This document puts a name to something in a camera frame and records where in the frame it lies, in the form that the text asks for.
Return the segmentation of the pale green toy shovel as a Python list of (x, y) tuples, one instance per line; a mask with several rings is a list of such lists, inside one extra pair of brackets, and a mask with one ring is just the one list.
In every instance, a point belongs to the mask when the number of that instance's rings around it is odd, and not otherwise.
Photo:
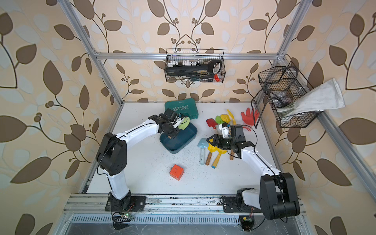
[(188, 127), (189, 124), (190, 124), (190, 118), (189, 117), (183, 117), (181, 119), (181, 122), (178, 125), (178, 128), (180, 130), (185, 130)]

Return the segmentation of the green storage box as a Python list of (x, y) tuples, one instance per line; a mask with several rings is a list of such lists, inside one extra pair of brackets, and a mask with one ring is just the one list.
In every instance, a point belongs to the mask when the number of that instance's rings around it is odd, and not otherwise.
[(171, 109), (179, 117), (183, 117), (182, 123), (177, 126), (178, 133), (172, 138), (168, 134), (160, 135), (161, 144), (172, 154), (178, 153), (187, 146), (197, 135), (197, 128), (191, 124), (191, 119), (197, 119), (198, 109), (193, 98), (169, 101), (164, 104), (165, 110)]

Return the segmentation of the yellow toy rake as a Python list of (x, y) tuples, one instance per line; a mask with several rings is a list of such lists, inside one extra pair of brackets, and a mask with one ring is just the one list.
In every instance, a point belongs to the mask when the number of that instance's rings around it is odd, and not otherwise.
[(234, 117), (234, 115), (232, 114), (232, 112), (231, 112), (229, 109), (227, 109), (227, 112), (228, 112), (228, 115), (229, 115), (229, 117), (230, 117), (230, 120), (231, 120), (232, 124), (233, 124), (233, 125), (236, 125), (237, 123), (236, 123), (235, 117)]

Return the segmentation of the yellow square toy shovel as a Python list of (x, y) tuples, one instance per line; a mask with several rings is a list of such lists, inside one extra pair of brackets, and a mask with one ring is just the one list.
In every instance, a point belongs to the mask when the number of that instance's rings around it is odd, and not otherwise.
[(208, 144), (208, 151), (209, 151), (209, 153), (208, 153), (205, 165), (209, 165), (210, 164), (211, 158), (212, 158), (212, 154), (214, 152), (216, 152), (216, 147), (213, 146), (212, 144), (213, 144), (213, 140), (209, 140), (209, 144)]

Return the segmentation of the light blue toy spatula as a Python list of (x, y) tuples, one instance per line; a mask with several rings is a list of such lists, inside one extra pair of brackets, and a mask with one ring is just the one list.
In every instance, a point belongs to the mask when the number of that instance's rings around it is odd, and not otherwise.
[(209, 146), (209, 143), (207, 142), (206, 138), (202, 138), (198, 145), (197, 145), (199, 148), (200, 148), (200, 164), (201, 165), (204, 165), (205, 164), (205, 149), (208, 148)]

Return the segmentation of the red toy shovel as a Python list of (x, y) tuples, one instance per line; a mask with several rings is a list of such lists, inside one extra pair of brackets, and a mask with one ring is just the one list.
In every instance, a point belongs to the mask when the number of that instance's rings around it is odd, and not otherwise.
[(216, 126), (218, 125), (218, 123), (213, 118), (207, 119), (206, 123), (207, 123), (208, 127), (211, 127), (213, 129), (216, 129)]

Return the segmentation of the yellow toy spatula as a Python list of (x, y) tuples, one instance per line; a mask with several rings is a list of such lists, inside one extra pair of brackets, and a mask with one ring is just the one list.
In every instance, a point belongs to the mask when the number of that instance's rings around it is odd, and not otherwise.
[(220, 117), (221, 117), (221, 120), (223, 122), (227, 123), (227, 124), (229, 124), (231, 122), (231, 119), (230, 119), (229, 115), (227, 115), (227, 114), (222, 114), (222, 115), (220, 115)]

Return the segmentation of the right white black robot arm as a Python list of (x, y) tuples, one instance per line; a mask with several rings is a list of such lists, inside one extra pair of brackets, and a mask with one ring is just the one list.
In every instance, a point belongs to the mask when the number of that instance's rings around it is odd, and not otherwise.
[(259, 189), (241, 192), (245, 205), (260, 209), (267, 220), (298, 216), (301, 212), (296, 185), (290, 173), (283, 173), (256, 150), (256, 144), (247, 141), (243, 125), (231, 125), (222, 134), (206, 138), (210, 147), (232, 150), (260, 177)]

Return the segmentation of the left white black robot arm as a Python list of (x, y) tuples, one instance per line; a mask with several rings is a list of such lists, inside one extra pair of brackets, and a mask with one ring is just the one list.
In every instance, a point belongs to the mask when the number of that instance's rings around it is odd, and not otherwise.
[(132, 207), (131, 191), (123, 173), (128, 162), (128, 149), (155, 134), (165, 133), (168, 137), (175, 138), (183, 127), (189, 124), (188, 117), (167, 109), (164, 113), (150, 116), (145, 122), (130, 130), (118, 134), (105, 134), (96, 154), (96, 161), (110, 184), (111, 210), (126, 212)]

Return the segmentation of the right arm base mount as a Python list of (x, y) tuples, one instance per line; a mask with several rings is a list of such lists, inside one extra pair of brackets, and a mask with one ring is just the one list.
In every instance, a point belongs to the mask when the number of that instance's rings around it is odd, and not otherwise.
[(261, 213), (260, 209), (257, 209), (253, 206), (248, 206), (244, 203), (242, 193), (246, 190), (254, 190), (254, 188), (243, 188), (238, 190), (235, 195), (221, 196), (220, 203), (223, 206), (224, 212)]

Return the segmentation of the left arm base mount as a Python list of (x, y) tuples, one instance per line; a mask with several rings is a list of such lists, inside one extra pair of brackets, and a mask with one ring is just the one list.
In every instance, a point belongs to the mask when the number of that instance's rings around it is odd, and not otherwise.
[(108, 195), (108, 200), (105, 206), (107, 212), (138, 212), (143, 211), (146, 205), (146, 196), (126, 196), (119, 200)]

